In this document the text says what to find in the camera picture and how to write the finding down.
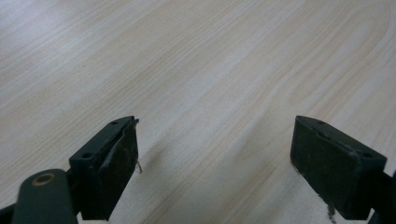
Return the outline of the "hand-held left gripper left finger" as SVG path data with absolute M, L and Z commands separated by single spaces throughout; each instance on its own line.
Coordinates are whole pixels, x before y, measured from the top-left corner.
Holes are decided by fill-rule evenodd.
M 138 161 L 133 116 L 109 122 L 69 158 L 75 211 L 84 220 L 108 220 Z

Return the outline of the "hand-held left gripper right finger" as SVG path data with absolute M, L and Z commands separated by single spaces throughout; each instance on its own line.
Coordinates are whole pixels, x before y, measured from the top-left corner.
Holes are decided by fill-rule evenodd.
M 387 158 L 318 119 L 295 118 L 292 165 L 345 219 L 365 220 L 374 210 L 388 218 Z

